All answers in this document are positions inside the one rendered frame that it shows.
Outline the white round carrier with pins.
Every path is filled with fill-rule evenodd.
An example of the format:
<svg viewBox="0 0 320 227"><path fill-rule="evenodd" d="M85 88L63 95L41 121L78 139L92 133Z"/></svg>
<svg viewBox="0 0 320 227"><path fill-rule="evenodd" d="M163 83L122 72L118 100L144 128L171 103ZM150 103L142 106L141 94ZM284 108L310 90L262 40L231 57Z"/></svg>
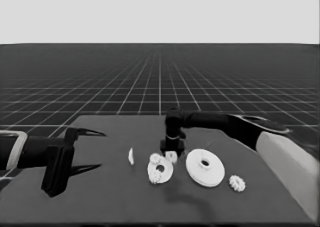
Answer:
<svg viewBox="0 0 320 227"><path fill-rule="evenodd" d="M152 164L149 161L147 166L148 177L149 177L149 173L154 170L158 170L162 174L161 180L158 184L162 184L169 181L173 175L173 165L163 156L161 156L161 161L158 164Z"/></svg>

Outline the large thick white disc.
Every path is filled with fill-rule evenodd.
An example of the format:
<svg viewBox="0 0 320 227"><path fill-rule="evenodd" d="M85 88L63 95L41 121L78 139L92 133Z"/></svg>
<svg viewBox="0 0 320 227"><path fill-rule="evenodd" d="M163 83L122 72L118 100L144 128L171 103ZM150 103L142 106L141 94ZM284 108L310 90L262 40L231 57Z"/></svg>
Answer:
<svg viewBox="0 0 320 227"><path fill-rule="evenodd" d="M216 187L225 177L225 167L220 158L206 149L194 149L186 158L189 176L204 187Z"/></svg>

